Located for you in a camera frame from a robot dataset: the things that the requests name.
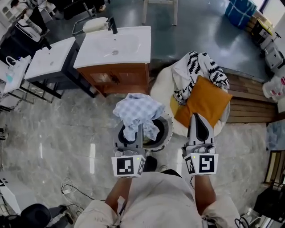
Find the wooden bench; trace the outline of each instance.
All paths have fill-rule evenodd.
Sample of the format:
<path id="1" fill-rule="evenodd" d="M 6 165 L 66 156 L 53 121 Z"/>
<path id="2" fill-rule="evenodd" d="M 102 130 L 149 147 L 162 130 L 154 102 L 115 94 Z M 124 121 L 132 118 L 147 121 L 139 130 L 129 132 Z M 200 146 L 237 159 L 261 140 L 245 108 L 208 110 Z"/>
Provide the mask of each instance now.
<path id="1" fill-rule="evenodd" d="M 230 82 L 231 109 L 227 123 L 273 122 L 277 105 L 263 95 L 262 83 L 233 74 L 227 74 Z"/>

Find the cabinet door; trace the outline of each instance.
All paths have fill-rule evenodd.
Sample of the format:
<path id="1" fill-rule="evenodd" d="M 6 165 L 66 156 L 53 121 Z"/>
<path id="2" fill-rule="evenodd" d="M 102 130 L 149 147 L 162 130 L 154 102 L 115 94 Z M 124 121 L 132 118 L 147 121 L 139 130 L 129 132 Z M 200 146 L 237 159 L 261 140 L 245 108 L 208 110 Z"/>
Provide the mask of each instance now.
<path id="1" fill-rule="evenodd" d="M 118 84 L 118 78 L 109 69 L 103 67 L 84 68 L 81 73 L 94 86 Z"/>
<path id="2" fill-rule="evenodd" d="M 118 78 L 120 85 L 146 85 L 147 75 L 144 65 L 139 67 L 112 68 L 111 73 Z"/>

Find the blue checkered towel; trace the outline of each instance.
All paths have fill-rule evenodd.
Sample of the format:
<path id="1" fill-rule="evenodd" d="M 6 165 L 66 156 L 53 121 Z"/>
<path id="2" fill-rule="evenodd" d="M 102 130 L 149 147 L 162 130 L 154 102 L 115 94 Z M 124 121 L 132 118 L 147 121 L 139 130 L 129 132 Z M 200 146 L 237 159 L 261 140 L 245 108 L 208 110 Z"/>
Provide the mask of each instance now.
<path id="1" fill-rule="evenodd" d="M 117 103 L 113 113 L 121 118 L 125 125 L 124 136 L 128 141 L 135 140 L 138 126 L 143 123 L 143 135 L 156 140 L 159 129 L 152 120 L 161 116 L 164 105 L 145 94 L 128 94 Z"/>

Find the bathroom sink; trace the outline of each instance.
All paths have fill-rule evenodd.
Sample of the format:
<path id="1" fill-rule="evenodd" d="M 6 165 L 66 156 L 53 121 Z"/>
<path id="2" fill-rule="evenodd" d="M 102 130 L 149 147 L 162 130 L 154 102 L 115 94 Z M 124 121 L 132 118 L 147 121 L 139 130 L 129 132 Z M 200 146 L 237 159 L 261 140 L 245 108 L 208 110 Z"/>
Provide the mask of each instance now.
<path id="1" fill-rule="evenodd" d="M 104 57 L 108 55 L 134 54 L 139 49 L 139 37 L 133 34 L 115 34 L 106 36 L 95 43 L 99 53 Z"/>
<path id="2" fill-rule="evenodd" d="M 74 68 L 116 63 L 149 63 L 151 28 L 118 28 L 88 33 L 78 52 Z"/>
<path id="3" fill-rule="evenodd" d="M 25 79 L 28 80 L 40 75 L 60 72 L 74 42 L 75 38 L 71 37 L 52 44 L 50 50 L 47 47 L 37 50 L 27 70 Z"/>

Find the sink cabinet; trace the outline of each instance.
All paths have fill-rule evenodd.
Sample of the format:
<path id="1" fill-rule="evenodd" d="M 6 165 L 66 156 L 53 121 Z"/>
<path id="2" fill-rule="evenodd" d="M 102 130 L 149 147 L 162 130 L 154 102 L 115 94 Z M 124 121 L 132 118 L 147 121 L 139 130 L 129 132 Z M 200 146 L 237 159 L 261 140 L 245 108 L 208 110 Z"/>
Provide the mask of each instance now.
<path id="1" fill-rule="evenodd" d="M 107 94 L 148 94 L 148 64 L 108 64 L 77 68 L 103 96 Z"/>

